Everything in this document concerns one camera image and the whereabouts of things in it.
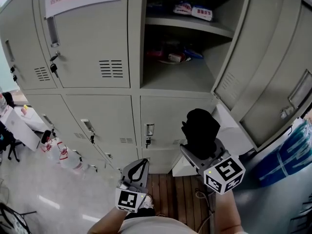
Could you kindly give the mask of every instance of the wooden pallet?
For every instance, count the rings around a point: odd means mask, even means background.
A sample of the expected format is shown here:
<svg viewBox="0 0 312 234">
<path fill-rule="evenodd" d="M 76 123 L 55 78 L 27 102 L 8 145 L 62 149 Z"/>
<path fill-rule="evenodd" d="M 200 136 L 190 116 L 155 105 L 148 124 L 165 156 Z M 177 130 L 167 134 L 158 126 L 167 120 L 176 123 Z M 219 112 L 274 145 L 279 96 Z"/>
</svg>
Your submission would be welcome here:
<svg viewBox="0 0 312 234">
<path fill-rule="evenodd" d="M 209 214 L 206 200 L 195 196 L 196 188 L 205 191 L 205 186 L 195 176 L 149 174 L 147 188 L 153 198 L 156 215 L 164 214 L 174 218 L 194 231 L 197 231 L 201 221 Z M 200 233 L 209 233 L 209 221 Z"/>
</svg>

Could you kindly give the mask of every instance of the white sneaker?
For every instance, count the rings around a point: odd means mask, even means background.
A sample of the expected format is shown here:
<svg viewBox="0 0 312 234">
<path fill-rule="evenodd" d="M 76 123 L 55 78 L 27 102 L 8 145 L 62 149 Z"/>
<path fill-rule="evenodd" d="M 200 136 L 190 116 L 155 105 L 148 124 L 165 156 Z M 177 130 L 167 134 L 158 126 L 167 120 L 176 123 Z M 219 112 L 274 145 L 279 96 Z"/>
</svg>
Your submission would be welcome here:
<svg viewBox="0 0 312 234">
<path fill-rule="evenodd" d="M 141 204 L 140 208 L 154 208 L 154 205 L 153 205 L 153 200 L 152 200 L 152 197 L 150 195 L 146 195 L 143 203 Z"/>
</svg>

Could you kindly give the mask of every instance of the white table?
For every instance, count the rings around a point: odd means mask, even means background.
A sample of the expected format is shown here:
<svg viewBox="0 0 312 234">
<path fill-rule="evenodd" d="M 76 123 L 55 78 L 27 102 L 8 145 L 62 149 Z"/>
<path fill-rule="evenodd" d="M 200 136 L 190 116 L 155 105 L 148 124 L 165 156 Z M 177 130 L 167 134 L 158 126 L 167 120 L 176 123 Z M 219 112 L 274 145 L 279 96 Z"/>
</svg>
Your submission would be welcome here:
<svg viewBox="0 0 312 234">
<path fill-rule="evenodd" d="M 8 106 L 8 111 L 0 118 L 0 121 L 13 134 L 15 139 L 20 140 L 30 150 L 36 151 L 40 138 L 26 125 L 12 107 Z"/>
<path fill-rule="evenodd" d="M 43 132 L 43 133 L 45 130 L 50 130 L 49 127 L 43 122 L 43 120 L 39 117 L 39 115 L 36 113 L 36 111 L 33 108 L 29 107 L 27 109 L 27 114 L 25 116 L 21 112 L 21 108 L 23 107 L 17 106 L 14 108 L 14 111 L 32 130 Z"/>
</svg>

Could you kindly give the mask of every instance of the blue plastic-wrapped bundle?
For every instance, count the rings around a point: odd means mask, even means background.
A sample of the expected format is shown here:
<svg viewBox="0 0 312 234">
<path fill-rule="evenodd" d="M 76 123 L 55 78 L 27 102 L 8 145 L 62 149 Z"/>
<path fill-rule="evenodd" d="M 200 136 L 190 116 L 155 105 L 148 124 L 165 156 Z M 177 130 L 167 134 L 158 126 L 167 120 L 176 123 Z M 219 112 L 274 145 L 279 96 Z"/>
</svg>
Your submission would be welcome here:
<svg viewBox="0 0 312 234">
<path fill-rule="evenodd" d="M 268 186 L 294 174 L 312 162 L 312 125 L 306 120 L 256 167 L 261 186 Z"/>
</svg>

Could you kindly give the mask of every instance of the locker shelf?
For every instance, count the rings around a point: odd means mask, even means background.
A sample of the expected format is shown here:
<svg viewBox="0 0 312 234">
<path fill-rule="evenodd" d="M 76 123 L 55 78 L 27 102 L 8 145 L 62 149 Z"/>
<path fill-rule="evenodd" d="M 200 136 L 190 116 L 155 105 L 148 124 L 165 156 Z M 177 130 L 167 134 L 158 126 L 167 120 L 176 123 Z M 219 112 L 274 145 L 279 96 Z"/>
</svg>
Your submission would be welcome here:
<svg viewBox="0 0 312 234">
<path fill-rule="evenodd" d="M 193 59 L 177 65 L 145 61 L 144 89 L 181 90 L 208 93 L 214 78 L 203 59 Z"/>
<path fill-rule="evenodd" d="M 229 38 L 233 38 L 234 32 L 218 22 L 208 22 L 188 16 L 179 15 L 147 15 L 145 24 L 165 25 L 205 31 Z"/>
</svg>

